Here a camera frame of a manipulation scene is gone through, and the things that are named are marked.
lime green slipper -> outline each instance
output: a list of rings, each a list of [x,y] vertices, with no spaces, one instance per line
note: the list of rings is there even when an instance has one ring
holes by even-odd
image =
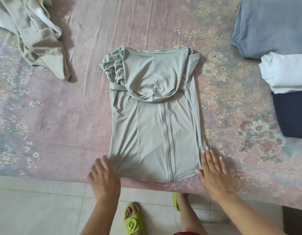
[[[133,202],[133,203],[130,203],[129,205],[127,205],[127,207],[125,209],[125,215],[126,215],[127,209],[132,204],[134,204],[137,207],[138,212],[136,214],[134,214],[133,216],[124,219],[128,234],[131,235],[135,232],[143,230],[144,235],[148,235],[147,230],[146,230],[146,228],[144,226],[144,223],[143,223],[142,213],[141,213],[141,210],[140,210],[140,207],[139,207],[138,203]]]
[[[177,204],[177,192],[174,193],[174,207],[177,211],[180,212],[178,204]]]

white tile floor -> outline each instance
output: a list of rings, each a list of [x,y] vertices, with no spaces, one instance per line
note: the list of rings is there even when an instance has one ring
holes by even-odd
[[[179,231],[180,214],[173,206],[173,193],[122,188],[111,234],[127,234],[123,213],[132,201],[141,203],[149,235]],[[189,195],[189,201],[210,235],[239,234],[209,196]],[[89,184],[0,176],[0,235],[79,234],[95,203]],[[282,229],[281,206],[248,203]]]

slipper logo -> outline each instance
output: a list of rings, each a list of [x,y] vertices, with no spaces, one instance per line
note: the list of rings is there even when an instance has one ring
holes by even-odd
[[[137,227],[137,219],[131,218],[129,223],[127,224],[128,230],[133,232],[133,231],[135,231],[136,227]]]

leg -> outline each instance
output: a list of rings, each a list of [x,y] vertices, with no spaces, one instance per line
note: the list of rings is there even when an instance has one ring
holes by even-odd
[[[188,194],[177,193],[177,204],[180,210],[181,231],[208,235],[188,202]]]
[[[134,214],[136,214],[137,212],[138,212],[137,207],[134,204],[132,204],[127,209],[125,218],[129,218],[129,217],[133,216]],[[138,231],[138,232],[133,233],[132,235],[144,235],[144,232],[143,231]]]

folded jacket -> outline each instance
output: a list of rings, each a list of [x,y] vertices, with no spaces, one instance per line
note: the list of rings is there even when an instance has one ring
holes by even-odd
[[[302,91],[274,94],[277,121],[286,137],[302,138]]]
[[[199,100],[190,48],[134,51],[120,47],[99,66],[112,105],[110,161],[122,177],[176,182],[200,169]]]
[[[231,44],[245,58],[302,54],[302,0],[241,0]]]
[[[51,6],[51,0],[0,0],[0,27],[19,37],[21,54],[30,65],[50,68],[59,79],[68,80],[64,48],[58,41],[62,32],[44,5]]]
[[[302,90],[302,54],[279,55],[270,52],[259,64],[262,78],[275,93]]]

